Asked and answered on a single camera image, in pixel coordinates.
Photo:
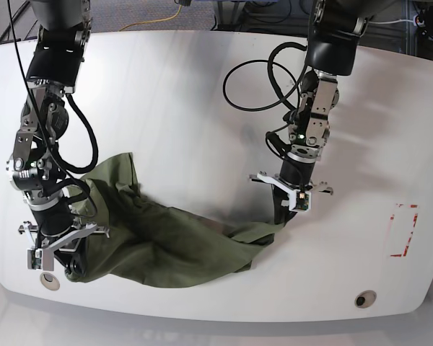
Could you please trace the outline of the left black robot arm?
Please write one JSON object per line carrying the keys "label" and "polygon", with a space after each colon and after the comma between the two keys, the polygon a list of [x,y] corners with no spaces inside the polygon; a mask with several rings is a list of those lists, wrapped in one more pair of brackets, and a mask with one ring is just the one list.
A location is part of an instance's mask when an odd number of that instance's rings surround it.
{"label": "left black robot arm", "polygon": [[[278,103],[289,110],[283,118],[289,140],[281,140],[277,130],[267,132],[265,143],[281,159],[281,171],[274,176],[259,172],[250,179],[271,186],[276,224],[284,225],[298,213],[309,211],[313,193],[333,194],[328,183],[315,184],[311,176],[330,135],[328,115],[339,99],[337,78],[351,74],[360,38],[379,5],[373,1],[314,1],[307,44],[282,43],[265,61]],[[289,102],[274,76],[275,58],[287,48],[306,53],[292,89],[297,94],[296,105]]]}

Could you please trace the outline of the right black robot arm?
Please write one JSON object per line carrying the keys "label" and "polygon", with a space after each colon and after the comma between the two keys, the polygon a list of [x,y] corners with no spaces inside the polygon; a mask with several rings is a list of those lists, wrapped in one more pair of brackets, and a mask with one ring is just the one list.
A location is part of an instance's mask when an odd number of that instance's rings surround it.
{"label": "right black robot arm", "polygon": [[[94,222],[96,208],[83,214],[72,210],[77,203],[94,202],[89,185],[75,175],[91,172],[99,157],[94,131],[73,99],[92,28],[90,2],[31,1],[30,6],[40,25],[38,41],[29,68],[21,71],[27,99],[6,170],[35,219],[19,227],[31,243],[28,268],[50,272],[59,262],[67,276],[80,278],[87,273],[87,237],[109,231]],[[69,125],[67,105],[92,146],[85,167],[68,163],[59,153],[58,141]]]}

